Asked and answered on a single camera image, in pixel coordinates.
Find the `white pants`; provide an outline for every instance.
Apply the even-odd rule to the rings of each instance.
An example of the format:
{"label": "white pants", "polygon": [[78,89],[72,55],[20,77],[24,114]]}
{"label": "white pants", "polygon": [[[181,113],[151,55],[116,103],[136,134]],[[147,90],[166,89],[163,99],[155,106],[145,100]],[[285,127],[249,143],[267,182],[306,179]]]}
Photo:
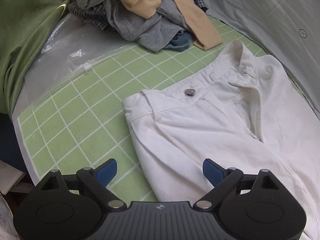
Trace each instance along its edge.
{"label": "white pants", "polygon": [[319,239],[320,121],[273,56],[255,57],[233,41],[205,69],[162,91],[132,95],[123,109],[160,201],[194,203],[209,192],[205,158],[247,174],[266,168],[304,208],[302,239]]}

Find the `green checkered surface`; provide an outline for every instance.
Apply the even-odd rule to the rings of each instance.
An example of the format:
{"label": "green checkered surface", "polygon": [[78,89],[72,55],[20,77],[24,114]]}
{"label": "green checkered surface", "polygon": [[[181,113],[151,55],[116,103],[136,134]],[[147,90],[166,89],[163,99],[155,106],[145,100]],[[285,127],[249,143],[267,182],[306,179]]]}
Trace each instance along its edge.
{"label": "green checkered surface", "polygon": [[143,89],[161,90],[198,72],[232,40],[242,41],[255,56],[266,54],[234,29],[210,20],[223,44],[207,51],[191,45],[181,53],[150,53],[135,47],[70,80],[34,109],[27,108],[18,121],[39,179],[52,169],[73,174],[114,158],[118,173],[107,188],[128,204],[156,201],[139,165],[121,102]]}

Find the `green curtain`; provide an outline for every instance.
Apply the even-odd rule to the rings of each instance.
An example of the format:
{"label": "green curtain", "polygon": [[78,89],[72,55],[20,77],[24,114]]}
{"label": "green curtain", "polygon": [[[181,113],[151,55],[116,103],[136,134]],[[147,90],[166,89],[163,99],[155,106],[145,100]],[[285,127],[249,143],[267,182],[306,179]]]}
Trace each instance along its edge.
{"label": "green curtain", "polygon": [[0,0],[0,113],[12,114],[23,77],[69,0]]}

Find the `black and white checkered fabric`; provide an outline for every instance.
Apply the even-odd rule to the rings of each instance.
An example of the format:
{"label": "black and white checkered fabric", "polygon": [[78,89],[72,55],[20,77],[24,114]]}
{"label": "black and white checkered fabric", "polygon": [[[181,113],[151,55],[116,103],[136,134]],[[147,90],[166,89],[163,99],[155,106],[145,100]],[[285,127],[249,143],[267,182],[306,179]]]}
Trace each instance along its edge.
{"label": "black and white checkered fabric", "polygon": [[[203,0],[194,0],[195,5],[201,8],[204,12],[208,10]],[[113,27],[107,20],[107,14],[103,3],[90,7],[89,9],[81,9],[77,2],[72,2],[68,6],[69,12],[75,15],[83,23],[91,23],[103,31],[111,30]]]}

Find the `blue gripper pad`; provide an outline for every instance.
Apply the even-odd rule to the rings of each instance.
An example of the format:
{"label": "blue gripper pad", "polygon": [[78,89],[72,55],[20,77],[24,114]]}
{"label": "blue gripper pad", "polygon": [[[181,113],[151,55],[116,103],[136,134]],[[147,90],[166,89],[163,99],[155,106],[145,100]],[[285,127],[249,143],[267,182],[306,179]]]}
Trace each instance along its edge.
{"label": "blue gripper pad", "polygon": [[117,162],[115,159],[109,159],[98,168],[93,170],[93,177],[106,187],[117,174]]}
{"label": "blue gripper pad", "polygon": [[205,159],[202,165],[203,175],[216,187],[228,175],[227,170],[210,159]]}

